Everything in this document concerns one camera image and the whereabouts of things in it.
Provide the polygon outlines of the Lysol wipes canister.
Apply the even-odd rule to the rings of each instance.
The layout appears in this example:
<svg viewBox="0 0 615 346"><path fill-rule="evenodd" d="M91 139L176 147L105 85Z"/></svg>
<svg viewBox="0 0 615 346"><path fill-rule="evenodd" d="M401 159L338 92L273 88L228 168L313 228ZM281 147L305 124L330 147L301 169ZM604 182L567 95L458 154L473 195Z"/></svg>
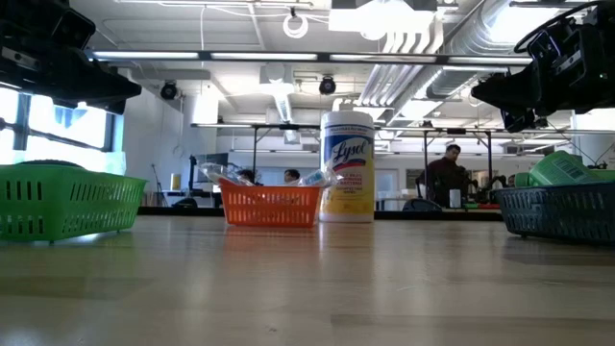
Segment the Lysol wipes canister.
<svg viewBox="0 0 615 346"><path fill-rule="evenodd" d="M375 213L375 125L359 111L329 111L321 120L321 167L337 182L322 195L322 222L370 223Z"/></svg>

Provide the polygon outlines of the black plastic slotted basket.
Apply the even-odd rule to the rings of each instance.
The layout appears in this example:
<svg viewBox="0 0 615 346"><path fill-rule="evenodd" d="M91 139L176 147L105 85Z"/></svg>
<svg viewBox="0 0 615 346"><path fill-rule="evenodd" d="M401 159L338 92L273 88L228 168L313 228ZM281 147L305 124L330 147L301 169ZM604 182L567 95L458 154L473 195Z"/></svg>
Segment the black plastic slotted basket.
<svg viewBox="0 0 615 346"><path fill-rule="evenodd" d="M615 182L506 188L496 199L514 235L615 246Z"/></svg>

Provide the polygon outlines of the black overhead rig bar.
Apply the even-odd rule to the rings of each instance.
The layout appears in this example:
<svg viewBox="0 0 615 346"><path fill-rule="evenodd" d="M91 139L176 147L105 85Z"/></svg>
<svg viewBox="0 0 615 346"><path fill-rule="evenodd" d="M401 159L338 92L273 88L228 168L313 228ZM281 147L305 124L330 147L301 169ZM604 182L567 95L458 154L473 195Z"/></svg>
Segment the black overhead rig bar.
<svg viewBox="0 0 615 346"><path fill-rule="evenodd" d="M86 55L102 62L308 62L481 67L518 67L532 62L529 57L519 56L270 51L86 50Z"/></svg>

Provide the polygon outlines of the green plastic basket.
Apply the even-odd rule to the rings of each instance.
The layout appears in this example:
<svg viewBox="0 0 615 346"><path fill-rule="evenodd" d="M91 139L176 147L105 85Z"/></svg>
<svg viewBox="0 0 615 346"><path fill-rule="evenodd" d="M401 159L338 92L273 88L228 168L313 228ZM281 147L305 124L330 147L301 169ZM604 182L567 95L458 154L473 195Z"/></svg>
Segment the green plastic basket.
<svg viewBox="0 0 615 346"><path fill-rule="evenodd" d="M54 242L130 229L145 185L75 166L0 165L0 239Z"/></svg>

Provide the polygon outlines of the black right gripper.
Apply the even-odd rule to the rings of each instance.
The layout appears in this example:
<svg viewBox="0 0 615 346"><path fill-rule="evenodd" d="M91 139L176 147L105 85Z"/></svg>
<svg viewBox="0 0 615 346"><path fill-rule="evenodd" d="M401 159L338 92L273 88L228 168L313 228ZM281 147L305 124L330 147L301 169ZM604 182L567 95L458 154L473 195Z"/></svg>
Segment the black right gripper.
<svg viewBox="0 0 615 346"><path fill-rule="evenodd" d="M544 126L557 111L615 107L615 12L589 12L580 22L560 14L526 34L513 51L529 55L527 45L541 30L556 39L558 59L540 63L531 58L522 70L493 73L471 90L475 98L501 109L511 133Z"/></svg>

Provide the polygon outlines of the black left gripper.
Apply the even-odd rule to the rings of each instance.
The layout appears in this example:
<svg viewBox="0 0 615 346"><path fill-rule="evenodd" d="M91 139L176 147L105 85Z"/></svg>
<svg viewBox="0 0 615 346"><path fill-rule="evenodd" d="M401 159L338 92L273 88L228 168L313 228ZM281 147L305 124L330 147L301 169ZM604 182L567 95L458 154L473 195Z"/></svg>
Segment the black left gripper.
<svg viewBox="0 0 615 346"><path fill-rule="evenodd" d="M69 0L0 0L0 83L52 97L55 113L122 115L142 88L84 50L57 44L51 32ZM90 106L87 103L110 103Z"/></svg>

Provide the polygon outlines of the orange plastic basket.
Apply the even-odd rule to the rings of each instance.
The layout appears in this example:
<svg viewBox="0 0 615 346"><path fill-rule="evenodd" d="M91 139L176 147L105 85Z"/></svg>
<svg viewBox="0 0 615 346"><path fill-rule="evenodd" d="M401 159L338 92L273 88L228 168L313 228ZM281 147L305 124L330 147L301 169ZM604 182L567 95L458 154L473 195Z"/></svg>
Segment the orange plastic basket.
<svg viewBox="0 0 615 346"><path fill-rule="evenodd" d="M322 188L220 182L226 222L234 226L308 228L316 222Z"/></svg>

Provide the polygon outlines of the large bright window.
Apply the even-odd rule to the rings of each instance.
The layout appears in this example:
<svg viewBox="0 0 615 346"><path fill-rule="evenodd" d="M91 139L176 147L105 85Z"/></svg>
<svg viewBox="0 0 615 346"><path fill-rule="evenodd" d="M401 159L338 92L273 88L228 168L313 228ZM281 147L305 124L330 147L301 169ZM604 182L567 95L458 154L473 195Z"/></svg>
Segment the large bright window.
<svg viewBox="0 0 615 346"><path fill-rule="evenodd" d="M124 119L82 103L56 106L46 96L0 88L0 164L68 161L123 175Z"/></svg>

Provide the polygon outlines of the black background rig frame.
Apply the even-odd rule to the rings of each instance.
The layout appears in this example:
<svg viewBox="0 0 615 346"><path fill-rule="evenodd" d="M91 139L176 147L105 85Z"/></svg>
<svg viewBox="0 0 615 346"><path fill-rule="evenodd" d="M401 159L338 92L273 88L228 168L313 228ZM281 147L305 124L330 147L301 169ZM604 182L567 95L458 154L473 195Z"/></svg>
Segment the black background rig frame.
<svg viewBox="0 0 615 346"><path fill-rule="evenodd" d="M214 130L216 151L227 153L229 162L237 166L259 170L266 167L308 169L320 165L320 132L315 129L301 128L297 134L301 139L299 144L285 143L281 129L263 124L222 124ZM463 155L479 158L483 169L504 151L493 134L449 134L426 132L421 128L401 134L377 131L375 155L381 161L378 168L388 164L391 169L403 171L422 169L452 144L460 146Z"/></svg>

